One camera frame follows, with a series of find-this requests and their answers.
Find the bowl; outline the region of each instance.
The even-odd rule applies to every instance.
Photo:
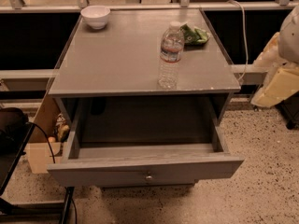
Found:
[[[81,10],[81,16],[93,29],[102,29],[108,22],[110,13],[109,7],[105,6],[87,6]]]

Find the terrazzo floor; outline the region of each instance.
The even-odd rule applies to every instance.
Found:
[[[222,131],[231,153],[245,158],[232,178],[191,187],[76,188],[78,223],[297,224],[299,129],[285,124],[275,108],[230,104]],[[64,188],[50,175],[31,174],[23,157],[2,197],[13,203],[62,200]],[[75,223],[71,210],[69,223]]]

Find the open drawer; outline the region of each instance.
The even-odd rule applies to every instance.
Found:
[[[65,187],[194,184],[231,177],[242,163],[221,137],[207,96],[81,98],[62,163]]]

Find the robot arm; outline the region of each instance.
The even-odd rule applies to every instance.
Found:
[[[269,41],[255,66],[268,66],[263,86],[251,103],[271,107],[299,91],[299,6],[287,16],[280,32]]]

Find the plastic bottle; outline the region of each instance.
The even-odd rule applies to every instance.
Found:
[[[158,83],[162,88],[175,89],[178,80],[179,61],[184,49],[184,34],[180,22],[170,22],[161,40],[160,75]]]

